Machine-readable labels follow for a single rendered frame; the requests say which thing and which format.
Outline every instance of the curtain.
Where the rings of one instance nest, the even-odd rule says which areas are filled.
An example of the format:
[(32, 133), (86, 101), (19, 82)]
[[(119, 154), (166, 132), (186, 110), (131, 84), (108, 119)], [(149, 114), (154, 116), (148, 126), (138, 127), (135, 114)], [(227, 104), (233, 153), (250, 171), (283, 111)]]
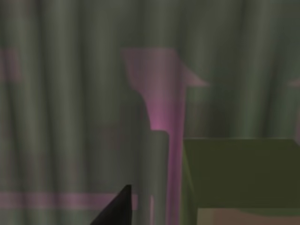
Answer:
[(0, 0), (0, 219), (179, 225), (182, 140), (300, 140), (293, 0)]

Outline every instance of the dark pointed object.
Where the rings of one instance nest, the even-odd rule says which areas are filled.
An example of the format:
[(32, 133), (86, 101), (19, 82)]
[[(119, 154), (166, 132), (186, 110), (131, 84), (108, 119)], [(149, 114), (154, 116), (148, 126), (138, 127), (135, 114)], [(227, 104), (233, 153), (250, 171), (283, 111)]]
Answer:
[(126, 185), (90, 225), (131, 225), (131, 222), (131, 185)]

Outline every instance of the backdrop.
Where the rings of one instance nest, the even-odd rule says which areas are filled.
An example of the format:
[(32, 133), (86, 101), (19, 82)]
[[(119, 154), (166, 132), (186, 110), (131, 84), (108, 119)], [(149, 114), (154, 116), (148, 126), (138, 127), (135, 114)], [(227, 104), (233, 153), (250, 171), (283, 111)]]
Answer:
[(0, 220), (178, 225), (183, 137), (297, 136), (295, 0), (0, 0)]

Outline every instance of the black triangle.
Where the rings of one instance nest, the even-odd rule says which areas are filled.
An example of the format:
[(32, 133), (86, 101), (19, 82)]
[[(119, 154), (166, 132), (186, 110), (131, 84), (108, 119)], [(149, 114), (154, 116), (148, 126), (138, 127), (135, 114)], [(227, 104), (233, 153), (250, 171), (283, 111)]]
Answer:
[(131, 225), (131, 222), (131, 185), (126, 185), (90, 225)]

